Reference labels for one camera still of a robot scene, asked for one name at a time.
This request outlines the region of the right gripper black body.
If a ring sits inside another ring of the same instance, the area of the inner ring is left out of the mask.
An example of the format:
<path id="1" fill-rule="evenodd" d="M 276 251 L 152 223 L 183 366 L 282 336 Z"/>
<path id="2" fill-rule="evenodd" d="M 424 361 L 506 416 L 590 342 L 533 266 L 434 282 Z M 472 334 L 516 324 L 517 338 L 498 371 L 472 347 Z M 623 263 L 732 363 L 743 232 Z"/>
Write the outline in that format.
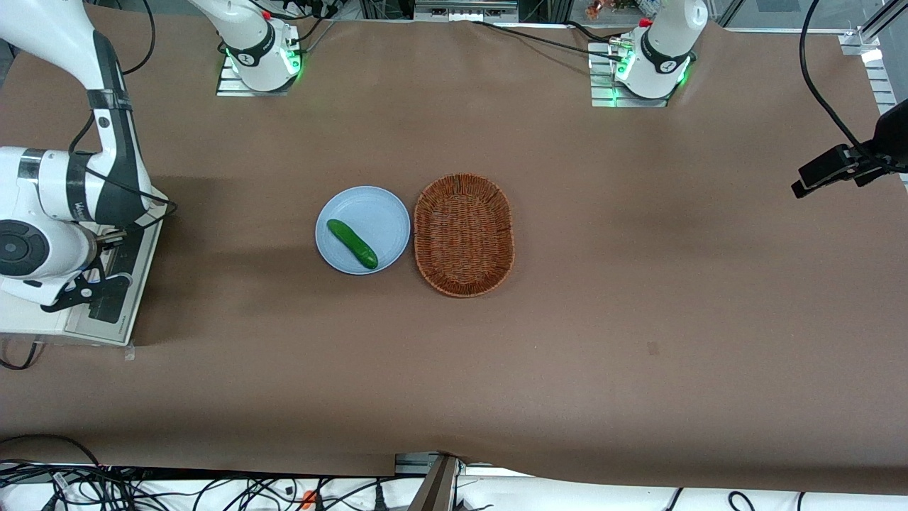
<path id="1" fill-rule="evenodd" d="M 87 262 L 77 275 L 77 282 L 103 282 L 109 275 L 104 268 L 103 253 L 118 245 L 117 235 L 90 235 L 90 253 Z"/>

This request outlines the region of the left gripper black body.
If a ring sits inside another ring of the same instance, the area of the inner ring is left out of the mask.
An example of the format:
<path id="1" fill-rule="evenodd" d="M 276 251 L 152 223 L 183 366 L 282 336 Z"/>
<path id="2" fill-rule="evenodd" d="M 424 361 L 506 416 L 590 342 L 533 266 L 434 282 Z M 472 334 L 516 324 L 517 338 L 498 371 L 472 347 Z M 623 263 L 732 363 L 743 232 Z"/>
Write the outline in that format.
<path id="1" fill-rule="evenodd" d="M 907 169 L 907 99 L 882 114 L 871 139 L 871 153 L 887 164 Z"/>

